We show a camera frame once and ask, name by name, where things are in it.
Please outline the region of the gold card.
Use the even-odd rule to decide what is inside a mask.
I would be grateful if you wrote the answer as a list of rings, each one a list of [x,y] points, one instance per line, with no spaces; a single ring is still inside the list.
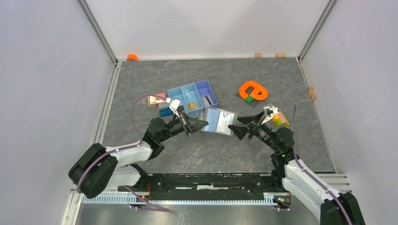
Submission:
[[[198,105],[196,102],[191,102],[187,104],[189,111],[194,111],[198,109]]]

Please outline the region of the white card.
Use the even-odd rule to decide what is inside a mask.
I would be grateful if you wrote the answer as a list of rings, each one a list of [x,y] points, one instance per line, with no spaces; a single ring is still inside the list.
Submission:
[[[231,130],[228,125],[233,124],[235,120],[235,113],[221,111],[216,125],[216,132],[223,135],[231,135]]]

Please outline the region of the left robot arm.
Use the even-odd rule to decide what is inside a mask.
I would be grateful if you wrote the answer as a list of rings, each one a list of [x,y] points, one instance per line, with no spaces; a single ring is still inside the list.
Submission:
[[[207,121],[184,112],[174,115],[169,123],[160,117],[154,118],[142,139],[135,143],[117,147],[92,144],[72,166],[68,177],[76,184],[77,192],[89,199],[123,185],[142,191],[147,186],[147,177],[133,163],[157,157],[164,150],[163,141],[180,133],[191,136],[207,125]]]

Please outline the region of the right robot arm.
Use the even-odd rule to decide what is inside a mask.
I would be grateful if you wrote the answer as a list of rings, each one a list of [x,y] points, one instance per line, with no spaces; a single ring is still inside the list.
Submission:
[[[293,131],[280,127],[273,131],[266,125],[271,120],[267,111],[254,116],[239,117],[240,124],[228,128],[242,140],[257,137],[274,150],[271,161],[271,186],[276,191],[292,193],[317,218],[321,225],[363,225],[363,218],[356,197],[341,192],[322,181],[297,155]]]

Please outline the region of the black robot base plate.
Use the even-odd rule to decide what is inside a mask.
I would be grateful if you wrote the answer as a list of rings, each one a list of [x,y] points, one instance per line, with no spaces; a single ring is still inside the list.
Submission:
[[[272,173],[146,173],[133,164],[140,178],[132,186],[120,185],[118,191],[147,192],[150,200],[262,200],[264,193],[288,195]]]

